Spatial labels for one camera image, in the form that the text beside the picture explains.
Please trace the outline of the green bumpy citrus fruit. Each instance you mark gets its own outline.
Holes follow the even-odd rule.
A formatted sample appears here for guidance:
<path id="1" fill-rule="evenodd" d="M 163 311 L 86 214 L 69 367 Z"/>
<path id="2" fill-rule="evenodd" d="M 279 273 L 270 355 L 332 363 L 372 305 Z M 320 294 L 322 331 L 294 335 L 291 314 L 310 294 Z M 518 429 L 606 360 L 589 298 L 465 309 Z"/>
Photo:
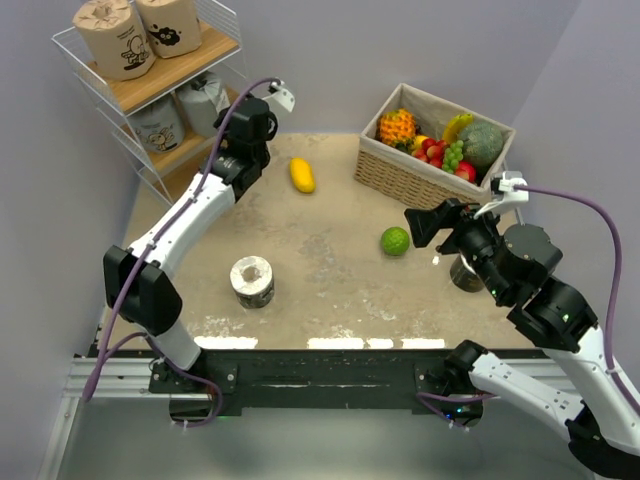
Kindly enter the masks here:
<path id="1" fill-rule="evenodd" d="M 386 255 L 402 256 L 410 246 L 408 232 L 401 227 L 390 227 L 381 235 L 381 248 Z"/>

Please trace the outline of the dark grey towel roll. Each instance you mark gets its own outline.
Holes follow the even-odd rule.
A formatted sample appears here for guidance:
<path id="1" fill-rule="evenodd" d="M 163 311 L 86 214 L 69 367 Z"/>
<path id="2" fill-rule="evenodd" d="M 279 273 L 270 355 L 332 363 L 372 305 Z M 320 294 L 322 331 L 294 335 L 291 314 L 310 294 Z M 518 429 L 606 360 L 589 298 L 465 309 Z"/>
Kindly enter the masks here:
<path id="1" fill-rule="evenodd" d="M 221 78 L 212 71 L 205 71 L 180 86 L 176 95 L 192 131 L 205 138 L 214 137 L 220 112 L 230 106 Z"/>

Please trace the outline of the grey paper towel roll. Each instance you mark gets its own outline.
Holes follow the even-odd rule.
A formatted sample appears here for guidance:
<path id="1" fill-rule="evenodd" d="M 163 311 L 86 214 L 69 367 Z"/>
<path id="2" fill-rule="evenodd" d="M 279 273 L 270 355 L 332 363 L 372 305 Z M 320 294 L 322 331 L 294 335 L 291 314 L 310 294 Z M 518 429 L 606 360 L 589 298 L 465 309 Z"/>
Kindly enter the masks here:
<path id="1" fill-rule="evenodd" d="M 132 114 L 129 121 L 149 152 L 163 154 L 174 150 L 186 136 L 186 127 L 171 94 Z"/>

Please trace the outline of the brown roll with black print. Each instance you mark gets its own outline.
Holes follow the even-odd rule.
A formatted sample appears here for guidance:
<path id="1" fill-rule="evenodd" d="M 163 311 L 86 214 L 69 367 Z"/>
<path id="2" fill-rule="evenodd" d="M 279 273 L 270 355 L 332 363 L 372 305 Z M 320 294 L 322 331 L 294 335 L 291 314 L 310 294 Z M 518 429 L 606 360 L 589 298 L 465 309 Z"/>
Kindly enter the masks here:
<path id="1" fill-rule="evenodd" d="M 201 46 L 201 29 L 194 1 L 136 0 L 135 5 L 157 56 L 173 58 Z"/>

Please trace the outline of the white and grey towel roll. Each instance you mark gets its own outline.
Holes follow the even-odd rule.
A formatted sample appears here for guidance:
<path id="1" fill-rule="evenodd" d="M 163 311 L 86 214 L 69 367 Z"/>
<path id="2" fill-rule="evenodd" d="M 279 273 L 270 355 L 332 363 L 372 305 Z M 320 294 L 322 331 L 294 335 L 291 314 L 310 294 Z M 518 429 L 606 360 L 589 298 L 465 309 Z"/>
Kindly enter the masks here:
<path id="1" fill-rule="evenodd" d="M 240 305 L 245 309 L 259 309 L 270 303 L 275 294 L 271 264 L 260 256 L 239 259 L 230 270 L 231 286 Z"/>

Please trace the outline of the brown paper towel roll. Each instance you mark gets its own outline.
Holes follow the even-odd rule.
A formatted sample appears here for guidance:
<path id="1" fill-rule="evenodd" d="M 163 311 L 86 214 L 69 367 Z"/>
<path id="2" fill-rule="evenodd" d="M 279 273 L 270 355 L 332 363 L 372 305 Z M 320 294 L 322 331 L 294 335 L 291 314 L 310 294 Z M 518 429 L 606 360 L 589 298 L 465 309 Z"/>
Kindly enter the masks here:
<path id="1" fill-rule="evenodd" d="M 135 79 L 155 62 L 142 22 L 129 1 L 87 1 L 72 22 L 99 72 L 107 78 Z"/>

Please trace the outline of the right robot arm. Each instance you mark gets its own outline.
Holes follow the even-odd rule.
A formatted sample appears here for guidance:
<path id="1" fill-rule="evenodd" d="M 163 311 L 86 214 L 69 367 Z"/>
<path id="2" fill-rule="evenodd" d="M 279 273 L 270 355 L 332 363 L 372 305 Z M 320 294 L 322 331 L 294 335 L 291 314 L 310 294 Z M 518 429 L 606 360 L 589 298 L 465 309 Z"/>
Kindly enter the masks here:
<path id="1" fill-rule="evenodd" d="M 584 296 L 554 277 L 561 251 L 545 231 L 516 224 L 504 233 L 490 206 L 448 199 L 431 210 L 407 209 L 415 247 L 424 248 L 441 230 L 450 234 L 436 250 L 465 260 L 508 320 L 569 378 L 575 394 L 536 380 L 470 340 L 444 360 L 436 377 L 441 398 L 472 388 L 497 396 L 545 424 L 567 442 L 571 454 L 593 473 L 610 479 L 639 476 L 638 399 L 625 375 L 608 361 L 604 331 Z"/>

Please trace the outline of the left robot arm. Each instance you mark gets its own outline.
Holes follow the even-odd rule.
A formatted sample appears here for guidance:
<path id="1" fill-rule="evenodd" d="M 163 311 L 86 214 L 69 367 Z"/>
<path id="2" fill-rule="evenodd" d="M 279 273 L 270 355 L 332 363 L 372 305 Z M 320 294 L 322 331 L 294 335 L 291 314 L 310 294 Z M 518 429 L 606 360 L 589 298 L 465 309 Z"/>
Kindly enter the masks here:
<path id="1" fill-rule="evenodd" d="M 183 301 L 172 283 L 188 251 L 261 177 L 270 161 L 267 143 L 278 129 L 266 100 L 238 101 L 221 127 L 225 147 L 196 173 L 166 214 L 128 248 L 112 246 L 103 257 L 109 308 L 147 334 L 175 366 L 171 378 L 185 392 L 200 390 L 207 368 L 201 348 L 180 321 Z"/>

